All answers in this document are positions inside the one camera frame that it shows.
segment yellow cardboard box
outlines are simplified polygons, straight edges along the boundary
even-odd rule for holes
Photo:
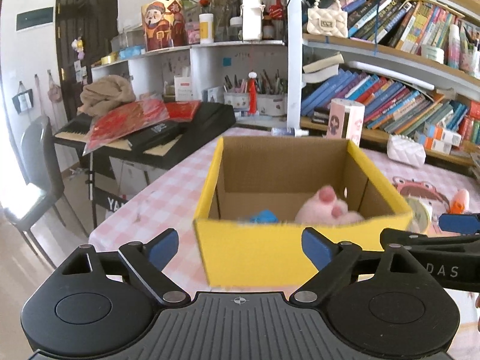
[[[300,286],[315,275],[302,252],[305,226],[293,220],[326,184],[366,218],[352,226],[314,226],[333,242],[350,240],[364,250],[382,250],[381,231],[405,230],[412,218],[402,196],[348,140],[220,138],[194,217],[210,285]],[[271,210],[283,223],[245,223],[262,210]]]

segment pink plush toy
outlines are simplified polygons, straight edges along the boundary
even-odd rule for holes
[[[341,226],[364,220],[355,211],[349,211],[347,203],[337,199],[331,185],[320,188],[308,199],[295,217],[296,223],[310,225]]]

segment cartoon print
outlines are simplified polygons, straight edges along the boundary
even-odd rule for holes
[[[427,181],[406,180],[402,177],[395,176],[393,178],[393,185],[402,196],[412,196],[419,199],[421,202],[431,206],[433,210],[431,218],[431,228],[428,230],[430,234],[442,234],[438,226],[438,218],[444,212],[447,212],[450,203],[448,198],[437,191],[433,185]]]
[[[171,47],[170,22],[165,12],[165,5],[160,1],[154,1],[146,9],[143,20],[148,51]]]
[[[173,14],[172,41],[174,46],[184,46],[186,44],[185,19],[182,14],[182,6],[179,1],[173,0],[168,6]]]

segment beige cloth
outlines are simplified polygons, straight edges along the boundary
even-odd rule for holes
[[[110,75],[85,85],[80,94],[83,105],[79,112],[90,116],[104,116],[112,109],[135,101],[135,93],[128,80]]]

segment pink checkered tablecloth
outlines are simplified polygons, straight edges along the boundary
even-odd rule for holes
[[[231,128],[225,133],[225,135],[267,134],[265,131],[246,128]],[[215,139],[202,147],[136,195],[98,226],[90,235],[89,242],[97,251],[113,251],[133,240],[147,243],[165,229],[172,227],[179,234],[180,245],[177,255],[163,272],[192,297],[197,291],[227,290],[208,286],[191,224],[216,141]],[[443,196],[452,198],[458,189],[466,188],[470,191],[470,210],[480,212],[480,198],[475,180],[430,165],[414,169],[389,160],[385,154],[369,150],[365,152],[390,181],[396,181],[399,189],[404,188],[400,193],[406,192],[427,199],[432,202],[434,211],[442,212],[442,207],[445,207]],[[282,290],[289,296],[295,289],[243,288],[241,291]]]

